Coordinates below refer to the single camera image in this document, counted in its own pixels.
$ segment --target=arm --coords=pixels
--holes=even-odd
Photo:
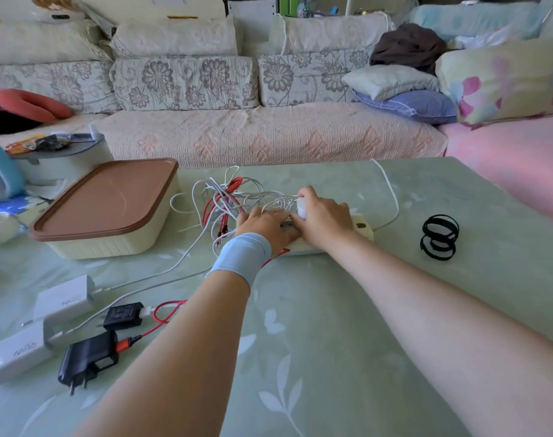
[[[270,257],[298,237],[295,229],[280,228],[287,218],[287,212],[260,215],[255,208],[250,215],[240,214],[236,236],[262,235]],[[233,248],[231,258],[240,253]],[[252,280],[263,261],[259,264]],[[220,434],[250,295],[238,266],[236,271],[212,269],[185,308],[113,384],[76,437]],[[244,275],[250,277],[250,271]]]
[[[354,232],[347,205],[312,188],[300,196],[307,220],[293,220],[303,237],[360,283],[475,437],[553,436],[553,343]]]

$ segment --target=black cloth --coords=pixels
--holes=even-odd
[[[18,133],[19,131],[35,129],[41,122],[20,117],[0,107],[0,135]]]
[[[369,65],[398,64],[434,74],[436,61],[446,51],[446,41],[432,29],[406,23],[381,36],[369,58]]]

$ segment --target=hand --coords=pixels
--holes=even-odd
[[[254,207],[250,214],[241,212],[236,220],[236,236],[244,233],[258,233],[264,236],[272,247],[272,255],[276,256],[289,243],[301,234],[295,227],[280,227],[290,217],[290,212],[271,210],[262,212],[260,207]]]
[[[291,219],[302,237],[310,244],[327,251],[336,236],[353,231],[349,206],[332,199],[319,198],[310,185],[301,189],[299,198],[305,198],[307,220],[291,213]]]

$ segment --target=light blue wristband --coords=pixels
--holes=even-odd
[[[244,233],[224,245],[206,277],[218,270],[233,271],[241,275],[252,288],[258,271],[271,257],[271,244],[264,236],[258,233]]]

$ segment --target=pink sofa cover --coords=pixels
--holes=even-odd
[[[439,129],[454,156],[525,205],[553,218],[553,117]]]

